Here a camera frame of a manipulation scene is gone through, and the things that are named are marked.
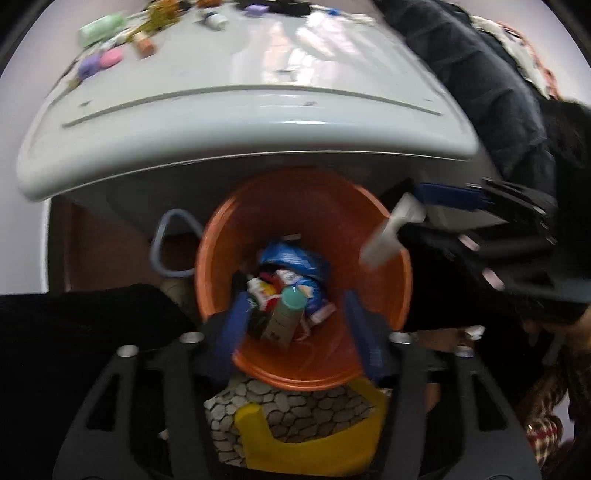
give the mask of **pink soap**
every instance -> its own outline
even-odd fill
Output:
[[[103,69],[108,69],[113,65],[119,63],[122,58],[123,49],[121,47],[115,47],[110,50],[107,50],[100,57],[100,67]]]

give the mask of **dark clothing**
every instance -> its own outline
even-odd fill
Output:
[[[501,176],[554,194],[554,158],[540,107],[519,73],[439,2],[377,5],[464,110]]]
[[[70,423],[121,345],[170,343],[194,325],[162,292],[0,297],[2,477],[50,479]]]

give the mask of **orange bucket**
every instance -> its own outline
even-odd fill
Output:
[[[329,171],[289,168],[244,184],[216,211],[201,240],[195,288],[202,318],[230,306],[232,274],[269,240],[300,233],[305,248],[330,262],[329,299],[337,306],[302,342],[282,350],[247,335],[234,353],[243,372],[285,390],[326,390],[362,375],[342,312],[343,290],[354,288],[368,310],[403,327],[412,289],[403,250],[378,271],[359,266],[359,249],[389,212],[367,190]]]

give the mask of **purple soap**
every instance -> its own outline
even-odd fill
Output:
[[[100,70],[100,55],[94,54],[89,55],[80,62],[78,66],[78,78],[80,80],[92,77],[96,72]]]
[[[269,7],[268,5],[248,5],[245,11],[249,17],[260,18],[267,14]]]

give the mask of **black cloth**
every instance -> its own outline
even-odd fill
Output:
[[[500,51],[436,0],[376,4],[458,102],[501,176],[554,194],[554,158],[540,107]]]
[[[0,297],[0,471],[47,480],[74,415],[121,345],[159,348],[194,325],[162,292]]]
[[[558,245],[591,278],[591,109],[547,99],[540,108],[556,158]]]

